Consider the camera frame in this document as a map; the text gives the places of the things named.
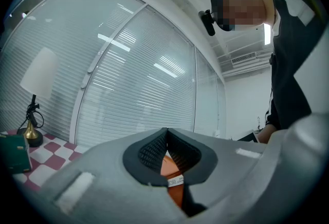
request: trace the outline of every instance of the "person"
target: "person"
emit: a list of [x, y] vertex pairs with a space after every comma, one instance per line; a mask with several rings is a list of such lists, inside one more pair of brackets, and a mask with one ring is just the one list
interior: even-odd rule
[[311, 113], [294, 74], [320, 39], [325, 21], [305, 0], [211, 0], [211, 4], [214, 20], [225, 31], [264, 23], [272, 28], [272, 88], [266, 125], [258, 134], [259, 141], [267, 143], [272, 133]]

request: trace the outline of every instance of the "green book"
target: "green book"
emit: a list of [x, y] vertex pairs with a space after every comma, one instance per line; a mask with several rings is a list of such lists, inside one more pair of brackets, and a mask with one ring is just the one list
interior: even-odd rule
[[32, 169], [29, 144], [23, 135], [0, 135], [0, 154], [12, 174], [25, 173]]

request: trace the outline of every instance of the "white lamp shade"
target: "white lamp shade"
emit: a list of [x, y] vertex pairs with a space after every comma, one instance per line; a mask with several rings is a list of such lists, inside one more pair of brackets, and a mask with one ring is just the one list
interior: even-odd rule
[[25, 72], [21, 86], [36, 96], [49, 99], [58, 65], [57, 55], [43, 48]]

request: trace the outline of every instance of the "red and white checkered surface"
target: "red and white checkered surface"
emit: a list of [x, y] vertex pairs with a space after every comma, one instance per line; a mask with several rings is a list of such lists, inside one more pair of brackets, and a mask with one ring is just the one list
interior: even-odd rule
[[[56, 171], [81, 156], [87, 147], [71, 144], [56, 138], [45, 131], [38, 129], [43, 134], [43, 144], [39, 147], [30, 147], [32, 170], [27, 173], [15, 174], [13, 177], [22, 182], [24, 186], [38, 191], [43, 183]], [[9, 130], [2, 134], [14, 135], [17, 130]]]

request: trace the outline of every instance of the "horizontal blinds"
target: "horizontal blinds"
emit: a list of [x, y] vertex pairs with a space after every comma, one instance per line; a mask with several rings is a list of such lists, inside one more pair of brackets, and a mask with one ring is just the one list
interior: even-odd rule
[[196, 109], [194, 132], [215, 136], [218, 127], [216, 73], [196, 50]]
[[217, 77], [217, 92], [218, 92], [218, 128], [219, 128], [219, 137], [226, 137], [226, 96], [225, 96], [225, 87], [221, 79]]
[[193, 129], [194, 47], [150, 7], [115, 37], [80, 106], [77, 144], [93, 146], [160, 127]]
[[72, 110], [91, 62], [116, 28], [142, 6], [137, 0], [47, 0], [13, 33], [0, 63], [0, 132], [18, 128], [32, 95], [20, 87], [43, 48], [60, 59], [51, 98], [37, 96], [43, 130], [68, 140]]

